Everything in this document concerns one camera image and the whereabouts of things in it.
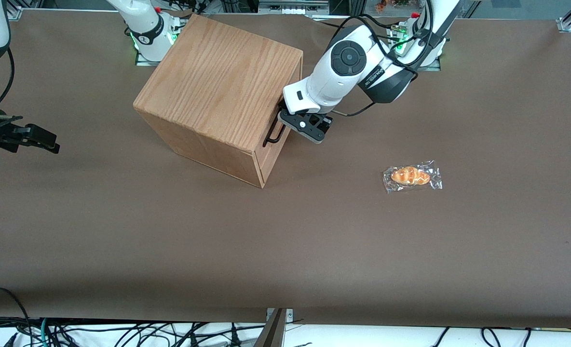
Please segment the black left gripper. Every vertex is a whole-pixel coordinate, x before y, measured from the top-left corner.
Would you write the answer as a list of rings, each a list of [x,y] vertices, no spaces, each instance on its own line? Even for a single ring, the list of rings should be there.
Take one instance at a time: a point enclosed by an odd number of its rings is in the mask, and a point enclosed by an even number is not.
[[[316,144],[323,142],[333,123],[333,118],[324,114],[290,114],[288,110],[280,110],[277,118],[283,125]]]

